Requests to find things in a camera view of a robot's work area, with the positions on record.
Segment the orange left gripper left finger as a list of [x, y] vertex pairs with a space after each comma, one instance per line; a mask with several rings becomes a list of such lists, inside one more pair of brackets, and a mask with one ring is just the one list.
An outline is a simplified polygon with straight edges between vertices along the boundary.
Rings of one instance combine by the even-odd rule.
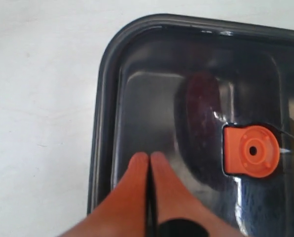
[[117, 186], [63, 237], [144, 237], [147, 217], [148, 155], [134, 154]]

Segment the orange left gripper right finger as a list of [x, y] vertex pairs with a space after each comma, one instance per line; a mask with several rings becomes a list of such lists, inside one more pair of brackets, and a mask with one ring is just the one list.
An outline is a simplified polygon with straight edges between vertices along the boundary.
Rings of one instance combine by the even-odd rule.
[[150, 156], [159, 225], [175, 220], [190, 221], [210, 237], [242, 237], [243, 234], [206, 208], [184, 186], [161, 152]]

